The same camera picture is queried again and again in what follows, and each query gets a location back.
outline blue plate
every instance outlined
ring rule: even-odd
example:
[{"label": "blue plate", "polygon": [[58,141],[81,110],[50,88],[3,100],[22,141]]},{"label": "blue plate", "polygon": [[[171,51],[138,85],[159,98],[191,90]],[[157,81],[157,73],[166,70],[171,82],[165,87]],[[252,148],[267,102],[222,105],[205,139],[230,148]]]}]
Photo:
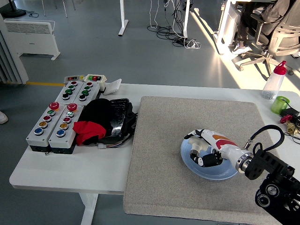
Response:
[{"label": "blue plate", "polygon": [[[181,143],[181,157],[183,162],[187,165],[187,167],[197,174],[200,177],[203,177],[208,180],[225,180],[233,177],[238,171],[233,168],[230,161],[227,159],[223,159],[221,165],[212,166],[212,167],[201,167],[196,164],[190,157],[190,151],[192,149],[192,145],[188,143],[188,139],[184,139]],[[203,157],[207,154],[211,153],[211,146],[208,147],[206,151],[201,150],[199,153],[199,157]]]}]

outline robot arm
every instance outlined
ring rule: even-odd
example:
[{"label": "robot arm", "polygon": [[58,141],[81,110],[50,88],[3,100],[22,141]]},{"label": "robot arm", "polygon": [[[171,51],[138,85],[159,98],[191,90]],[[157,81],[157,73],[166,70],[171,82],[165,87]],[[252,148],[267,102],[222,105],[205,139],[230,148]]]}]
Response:
[{"label": "robot arm", "polygon": [[[280,140],[273,146],[262,150],[257,143],[253,153],[248,151],[253,139],[262,131],[276,129],[281,133]],[[255,195],[255,202],[284,225],[299,224],[300,221],[300,182],[293,177],[294,168],[268,151],[279,146],[284,140],[282,130],[268,125],[257,131],[243,149],[223,135],[210,130],[195,130],[184,137],[192,145],[190,156],[202,167],[216,166],[223,159],[230,160],[232,166],[250,180],[258,178],[264,170],[269,172]],[[201,149],[211,145],[211,153],[199,157]]]}]

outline office chair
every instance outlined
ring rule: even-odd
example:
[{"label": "office chair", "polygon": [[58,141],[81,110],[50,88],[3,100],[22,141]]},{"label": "office chair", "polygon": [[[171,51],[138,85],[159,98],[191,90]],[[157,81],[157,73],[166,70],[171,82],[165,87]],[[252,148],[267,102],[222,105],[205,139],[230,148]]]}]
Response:
[{"label": "office chair", "polygon": [[[267,24],[259,15],[252,14],[251,17],[256,19],[258,24],[256,30],[249,29],[249,34],[255,36],[255,43],[262,45],[263,54],[254,54],[246,52],[241,55],[243,58],[245,55],[253,56],[255,59],[249,62],[241,63],[239,71],[244,70],[244,66],[250,64],[257,64],[260,62],[266,62],[266,67],[271,75],[272,71],[270,64],[277,66],[280,62],[273,59],[273,56],[285,56],[297,53],[300,51],[300,13],[299,13],[300,0],[296,0],[289,11],[281,19],[280,23],[275,27],[272,34],[269,36],[264,35],[262,27]],[[286,66],[288,74],[293,75],[293,69]]]}]

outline red cloth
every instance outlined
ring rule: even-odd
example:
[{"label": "red cloth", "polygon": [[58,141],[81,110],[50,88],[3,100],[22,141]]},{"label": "red cloth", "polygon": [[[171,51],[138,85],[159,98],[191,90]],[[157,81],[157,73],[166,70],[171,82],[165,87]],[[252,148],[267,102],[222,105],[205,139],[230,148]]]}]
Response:
[{"label": "red cloth", "polygon": [[85,140],[94,136],[101,139],[106,133],[106,130],[100,124],[90,121],[74,122],[73,130],[78,134],[76,138],[77,145],[81,145]]}]

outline yellow floor line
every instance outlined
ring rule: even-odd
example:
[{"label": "yellow floor line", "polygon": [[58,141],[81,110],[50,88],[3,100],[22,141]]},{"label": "yellow floor line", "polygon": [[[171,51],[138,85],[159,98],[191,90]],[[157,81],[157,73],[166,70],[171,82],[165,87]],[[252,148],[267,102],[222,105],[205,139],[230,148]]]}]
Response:
[{"label": "yellow floor line", "polygon": [[63,83],[44,83],[44,82],[26,82],[28,85],[40,85],[40,86],[57,86],[63,87]]}]

